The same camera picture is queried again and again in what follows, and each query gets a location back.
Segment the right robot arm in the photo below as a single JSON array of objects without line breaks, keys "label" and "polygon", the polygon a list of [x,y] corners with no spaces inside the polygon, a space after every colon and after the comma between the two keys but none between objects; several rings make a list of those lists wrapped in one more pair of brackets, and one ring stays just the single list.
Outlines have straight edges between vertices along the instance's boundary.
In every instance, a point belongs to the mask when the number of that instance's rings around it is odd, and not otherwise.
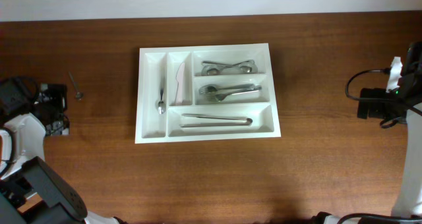
[{"label": "right robot arm", "polygon": [[[382,73],[389,76],[385,89],[363,88],[359,96],[349,93],[358,76]],[[345,86],[347,98],[358,102],[357,117],[377,118],[380,128],[406,125],[407,148],[400,193],[390,215],[351,213],[343,217],[320,212],[310,220],[315,224],[342,223],[420,223],[421,222],[421,42],[409,45],[405,63],[399,57],[384,69],[371,69],[353,75]]]}]

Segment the metal fork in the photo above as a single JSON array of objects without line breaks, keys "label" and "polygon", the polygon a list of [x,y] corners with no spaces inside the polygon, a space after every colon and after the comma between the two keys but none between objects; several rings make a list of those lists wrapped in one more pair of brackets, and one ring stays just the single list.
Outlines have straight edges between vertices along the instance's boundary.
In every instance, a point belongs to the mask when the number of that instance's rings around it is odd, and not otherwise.
[{"label": "metal fork", "polygon": [[237,96],[237,95],[241,95],[241,94],[249,94],[249,93],[253,93],[253,92],[259,92],[259,91],[261,91],[261,89],[262,89],[261,86],[257,86],[257,87],[254,87],[254,88],[242,89],[242,90],[238,90],[238,91],[234,91],[234,92],[229,92],[229,93],[206,94],[205,95],[205,98],[208,101],[221,102],[221,101],[225,100],[225,98],[228,97],[228,96]]},{"label": "metal fork", "polygon": [[240,84],[240,85],[234,85],[234,86],[219,86],[217,84],[208,84],[205,86],[202,86],[198,89],[198,92],[200,94],[209,94],[218,92],[220,90],[235,90],[235,89],[253,89],[255,87],[254,84]]}]

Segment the metal tweezers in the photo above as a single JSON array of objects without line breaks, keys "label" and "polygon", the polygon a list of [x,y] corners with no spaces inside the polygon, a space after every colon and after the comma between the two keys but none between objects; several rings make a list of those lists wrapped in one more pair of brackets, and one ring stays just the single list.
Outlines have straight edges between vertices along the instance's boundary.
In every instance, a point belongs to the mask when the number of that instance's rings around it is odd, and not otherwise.
[{"label": "metal tweezers", "polygon": [[201,128],[216,126],[250,126],[253,120],[248,117],[227,117],[217,115],[184,113],[183,117],[199,119],[197,123],[181,123],[181,128]]}]

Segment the small metal teaspoon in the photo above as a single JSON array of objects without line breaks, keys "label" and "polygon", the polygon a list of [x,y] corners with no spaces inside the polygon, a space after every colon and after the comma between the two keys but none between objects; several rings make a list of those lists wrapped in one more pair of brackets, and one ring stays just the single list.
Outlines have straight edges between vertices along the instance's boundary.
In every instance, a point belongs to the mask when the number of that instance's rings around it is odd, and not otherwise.
[{"label": "small metal teaspoon", "polygon": [[78,84],[75,82],[74,77],[70,71],[68,72],[68,75],[75,89],[75,99],[81,100],[84,97],[84,94],[79,90]]},{"label": "small metal teaspoon", "polygon": [[163,115],[166,112],[166,104],[164,102],[164,89],[165,89],[165,77],[161,77],[159,87],[159,100],[157,102],[157,110],[159,115]]}]

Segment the white plastic cutlery tray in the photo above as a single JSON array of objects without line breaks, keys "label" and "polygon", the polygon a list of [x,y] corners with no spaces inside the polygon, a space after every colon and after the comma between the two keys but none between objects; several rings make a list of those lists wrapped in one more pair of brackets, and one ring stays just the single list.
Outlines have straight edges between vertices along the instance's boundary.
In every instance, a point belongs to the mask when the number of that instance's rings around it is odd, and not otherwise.
[{"label": "white plastic cutlery tray", "polygon": [[[183,103],[175,104],[176,75],[185,62]],[[158,114],[159,87],[165,77],[166,112]],[[259,92],[208,101],[198,89],[208,84],[254,84]],[[199,119],[184,113],[248,117],[250,126],[181,128]],[[138,60],[138,98],[135,143],[188,142],[281,135],[268,43],[141,48]]]}]

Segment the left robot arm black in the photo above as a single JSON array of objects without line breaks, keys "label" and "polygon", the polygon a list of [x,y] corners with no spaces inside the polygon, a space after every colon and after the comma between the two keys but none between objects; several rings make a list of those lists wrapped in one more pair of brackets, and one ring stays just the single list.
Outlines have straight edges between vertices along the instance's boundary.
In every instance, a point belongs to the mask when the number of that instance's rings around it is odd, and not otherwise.
[{"label": "left robot arm black", "polygon": [[44,140],[69,134],[67,87],[26,76],[1,80],[1,222],[122,223],[88,211],[46,162]]}]

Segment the white plastic knife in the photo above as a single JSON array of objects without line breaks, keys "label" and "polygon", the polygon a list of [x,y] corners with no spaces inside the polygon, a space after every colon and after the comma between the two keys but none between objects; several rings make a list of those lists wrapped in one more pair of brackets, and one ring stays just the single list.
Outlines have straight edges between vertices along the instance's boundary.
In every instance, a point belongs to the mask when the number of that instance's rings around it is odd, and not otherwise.
[{"label": "white plastic knife", "polygon": [[177,91],[175,96],[175,104],[181,105],[183,103],[183,91],[184,91],[184,73],[185,73],[185,62],[182,62],[178,68],[176,81]]}]

